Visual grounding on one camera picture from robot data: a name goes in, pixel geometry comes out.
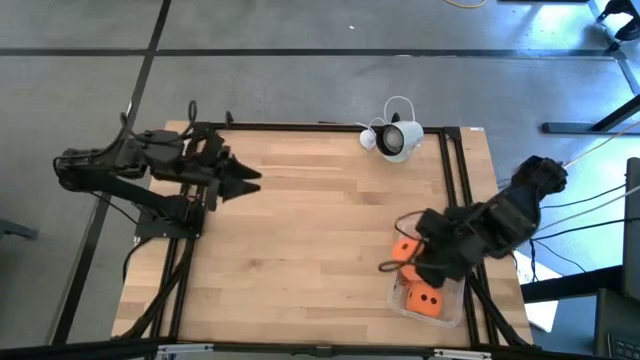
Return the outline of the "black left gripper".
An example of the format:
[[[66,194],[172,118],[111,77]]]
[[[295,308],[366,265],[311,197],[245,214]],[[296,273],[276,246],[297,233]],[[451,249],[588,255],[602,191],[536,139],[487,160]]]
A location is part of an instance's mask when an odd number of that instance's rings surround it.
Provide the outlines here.
[[[188,139],[184,182],[204,189],[200,208],[215,210],[219,198],[226,202],[261,190],[260,185],[244,180],[259,179],[262,174],[230,157],[230,148],[211,123],[196,122]]]

